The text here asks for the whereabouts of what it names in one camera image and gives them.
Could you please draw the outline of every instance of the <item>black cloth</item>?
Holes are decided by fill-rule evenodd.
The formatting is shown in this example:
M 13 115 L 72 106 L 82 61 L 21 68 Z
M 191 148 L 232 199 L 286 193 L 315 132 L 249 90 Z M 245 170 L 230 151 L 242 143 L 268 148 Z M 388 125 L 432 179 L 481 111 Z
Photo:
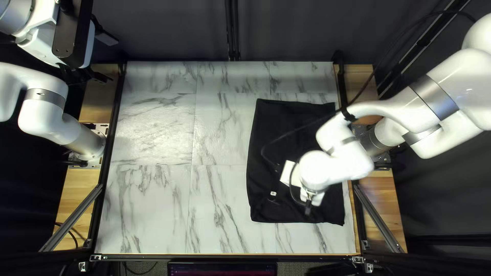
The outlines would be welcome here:
M 310 216 L 305 208 L 290 196 L 289 187 L 280 182 L 286 160 L 296 162 L 309 150 L 321 150 L 315 133 L 327 119 L 306 127 L 266 147 L 264 154 L 273 166 L 261 156 L 263 145 L 280 135 L 312 123 L 319 118 L 334 115 L 334 103 L 315 105 L 310 103 L 283 102 L 258 99 L 249 141 L 247 157 L 247 195 L 250 217 L 258 222 L 330 222 L 344 224 L 343 188 L 341 183 L 330 185 L 322 204 L 312 206 Z M 293 195 L 300 200 L 300 188 L 292 187 Z M 271 190 L 276 191 L 274 201 Z

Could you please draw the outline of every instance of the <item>white tag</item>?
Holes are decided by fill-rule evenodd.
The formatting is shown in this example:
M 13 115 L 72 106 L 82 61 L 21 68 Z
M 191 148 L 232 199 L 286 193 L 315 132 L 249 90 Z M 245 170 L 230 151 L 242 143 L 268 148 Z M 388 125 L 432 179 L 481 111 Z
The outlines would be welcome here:
M 290 173 L 292 173 L 292 169 L 294 165 L 295 162 L 286 160 L 285 166 L 283 166 L 283 171 L 281 172 L 281 177 L 279 180 L 286 186 L 290 185 Z M 302 187 L 302 183 L 300 182 L 300 175 L 299 175 L 299 165 L 295 166 L 295 170 L 293 171 L 292 185 L 297 187 Z

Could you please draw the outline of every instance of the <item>wooden table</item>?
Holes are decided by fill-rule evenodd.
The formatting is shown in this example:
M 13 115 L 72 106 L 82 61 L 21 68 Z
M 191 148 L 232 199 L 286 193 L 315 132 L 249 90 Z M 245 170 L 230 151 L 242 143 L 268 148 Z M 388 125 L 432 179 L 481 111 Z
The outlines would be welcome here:
M 102 85 L 95 81 L 90 81 L 85 91 L 85 97 L 82 104 L 82 110 L 80 113 L 80 122 L 91 123 L 109 123 L 112 110 L 112 104 L 114 99 L 114 93 L 117 83 L 118 67 L 115 64 L 108 65 L 93 65 L 94 71 L 106 74 L 114 79 L 113 82 L 109 82 L 106 85 Z M 335 65 L 335 70 L 338 72 L 339 68 Z M 359 88 L 366 81 L 368 76 L 372 73 L 371 65 L 346 65 L 345 66 L 345 83 L 348 95 L 348 101 L 351 100 Z M 372 80 L 366 91 L 359 97 L 358 101 L 376 100 L 376 84 L 375 80 Z M 358 124 L 373 124 L 380 120 L 380 116 L 368 116 L 355 122 Z M 68 169 L 65 184 L 63 187 L 63 193 L 61 196 L 60 206 L 58 209 L 57 222 L 64 222 L 65 219 L 73 212 L 78 204 L 87 196 L 87 194 L 97 185 L 99 180 L 100 170 L 94 169 Z M 360 180 L 360 184 L 375 206 L 376 210 L 381 215 L 389 229 L 394 234 L 395 238 L 399 241 L 404 250 L 406 250 L 406 242 L 404 238 L 404 232 L 402 229 L 401 216 L 399 213 L 399 205 L 397 202 L 397 195 L 394 187 L 394 180 L 392 178 L 391 171 L 374 171 L 369 177 Z M 350 199 L 353 213 L 356 216 L 360 214 L 355 213 L 353 191 L 350 187 Z M 77 230 L 82 236 L 87 237 L 88 229 L 90 225 L 90 216 L 92 212 L 92 205 L 82 215 L 82 217 L 74 225 L 74 229 Z M 374 249 L 385 250 L 385 242 L 375 224 L 367 213 L 364 214 L 365 226 L 368 241 Z M 358 242 L 358 232 L 355 223 L 355 242 L 356 252 L 360 251 Z M 83 244 L 83 238 L 77 237 L 79 246 Z M 55 250 L 73 249 L 75 244 L 70 235 L 66 235 Z

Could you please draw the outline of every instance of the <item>cable clip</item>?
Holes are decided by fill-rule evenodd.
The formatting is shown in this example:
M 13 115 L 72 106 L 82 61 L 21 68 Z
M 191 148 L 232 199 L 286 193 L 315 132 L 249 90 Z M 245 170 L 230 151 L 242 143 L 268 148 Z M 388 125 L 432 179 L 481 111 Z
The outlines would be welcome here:
M 346 107 L 341 108 L 341 113 L 343 114 L 344 119 L 347 121 L 354 122 L 354 121 L 358 120 L 353 114 L 349 113 L 346 110 Z

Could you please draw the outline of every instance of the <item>marble tile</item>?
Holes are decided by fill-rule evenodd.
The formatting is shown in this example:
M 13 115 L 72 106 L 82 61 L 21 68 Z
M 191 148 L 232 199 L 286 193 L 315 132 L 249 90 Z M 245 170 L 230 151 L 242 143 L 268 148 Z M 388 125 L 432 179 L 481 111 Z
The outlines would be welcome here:
M 95 252 L 183 253 L 191 165 L 111 166 Z
M 129 61 L 125 88 L 135 93 L 196 93 L 197 70 L 196 61 Z
M 277 253 L 356 253 L 348 182 L 343 182 L 344 225 L 277 223 Z
M 208 94 L 198 91 L 193 165 L 245 165 L 256 100 L 268 93 Z
M 273 93 L 335 93 L 336 80 L 332 62 L 271 61 Z
M 111 164 L 190 164 L 195 100 L 195 94 L 125 92 Z
M 198 90 L 203 93 L 269 92 L 269 63 L 199 62 Z
M 275 253 L 274 223 L 250 219 L 246 166 L 192 166 L 186 253 Z

